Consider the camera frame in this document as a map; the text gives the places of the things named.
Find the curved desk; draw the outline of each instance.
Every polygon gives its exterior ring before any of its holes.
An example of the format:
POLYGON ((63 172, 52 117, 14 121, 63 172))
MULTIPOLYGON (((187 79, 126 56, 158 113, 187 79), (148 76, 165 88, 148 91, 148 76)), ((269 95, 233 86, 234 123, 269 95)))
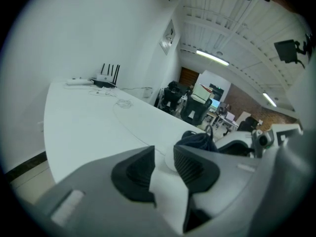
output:
POLYGON ((91 95, 89 86, 50 85, 44 115, 44 139, 49 166, 56 182, 80 166, 146 145, 155 145, 156 168, 150 190, 158 210, 178 233, 186 212, 188 190, 180 176, 164 162, 173 145, 187 131, 201 132, 117 88, 116 97, 91 95), (117 100, 131 100, 123 109, 117 100))

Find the ceiling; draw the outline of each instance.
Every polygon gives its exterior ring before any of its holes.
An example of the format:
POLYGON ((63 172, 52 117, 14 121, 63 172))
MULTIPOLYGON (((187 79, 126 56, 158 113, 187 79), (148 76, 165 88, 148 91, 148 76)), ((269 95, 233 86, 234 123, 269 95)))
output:
MULTIPOLYGON (((197 49, 219 56, 230 63, 223 70, 250 84, 258 97, 267 92, 278 107, 293 110, 285 93, 303 67, 281 62, 274 42, 294 39, 302 47, 306 31, 299 17, 264 0, 183 0, 183 5, 181 57, 192 56, 197 49)), ((195 56, 205 63, 206 58, 195 56)), ((306 56, 298 58, 307 65, 306 56)))

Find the baseboard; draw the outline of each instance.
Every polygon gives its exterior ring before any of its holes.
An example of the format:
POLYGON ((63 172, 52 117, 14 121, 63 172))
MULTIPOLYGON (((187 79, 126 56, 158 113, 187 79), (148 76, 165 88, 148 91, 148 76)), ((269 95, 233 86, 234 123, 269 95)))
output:
POLYGON ((19 177, 20 175, 23 175, 25 172, 29 171, 30 169, 36 167, 37 165, 40 165, 44 161, 47 161, 46 152, 42 152, 40 154, 37 154, 36 156, 32 157, 31 159, 19 164, 12 170, 8 171, 5 174, 5 178, 8 182, 12 182, 14 179, 19 177))

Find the fluorescent light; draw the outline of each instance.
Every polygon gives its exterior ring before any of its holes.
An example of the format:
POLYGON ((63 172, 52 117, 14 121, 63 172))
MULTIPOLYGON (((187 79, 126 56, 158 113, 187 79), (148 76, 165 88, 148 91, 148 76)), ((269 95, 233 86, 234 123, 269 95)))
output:
POLYGON ((220 59, 220 58, 217 58, 217 57, 215 57, 214 55, 211 55, 211 54, 202 52, 202 51, 200 51, 200 50, 197 50, 197 54, 199 54, 199 55, 201 55, 201 56, 204 56, 204 57, 206 57, 206 58, 208 58, 208 59, 212 59, 212 60, 214 60, 214 61, 217 61, 218 63, 223 64, 223 65, 225 65, 225 66, 228 66, 228 65, 229 65, 228 62, 226 62, 226 61, 224 61, 224 60, 222 60, 222 59, 220 59))
POLYGON ((275 102, 272 101, 272 99, 268 96, 267 93, 263 93, 263 95, 265 96, 265 98, 266 98, 274 107, 277 107, 277 105, 275 104, 275 102))

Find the black office chair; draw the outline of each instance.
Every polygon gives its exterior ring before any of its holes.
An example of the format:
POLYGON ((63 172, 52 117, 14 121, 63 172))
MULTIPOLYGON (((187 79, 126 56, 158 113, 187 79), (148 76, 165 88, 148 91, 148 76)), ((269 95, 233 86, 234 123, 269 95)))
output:
POLYGON ((173 114, 173 112, 177 109, 178 101, 182 97, 182 93, 177 90, 171 90, 169 88, 164 89, 164 96, 161 102, 162 110, 169 114, 173 114))
POLYGON ((182 109, 180 116, 183 121, 191 125, 202 124, 208 109, 212 104, 212 100, 208 99, 204 104, 194 100, 192 97, 188 97, 186 106, 182 109), (193 118, 189 117, 191 112, 194 111, 193 118))
POLYGON ((258 125, 258 121, 255 120, 253 117, 247 117, 245 121, 242 121, 237 129, 237 131, 246 131, 252 132, 256 129, 258 125))

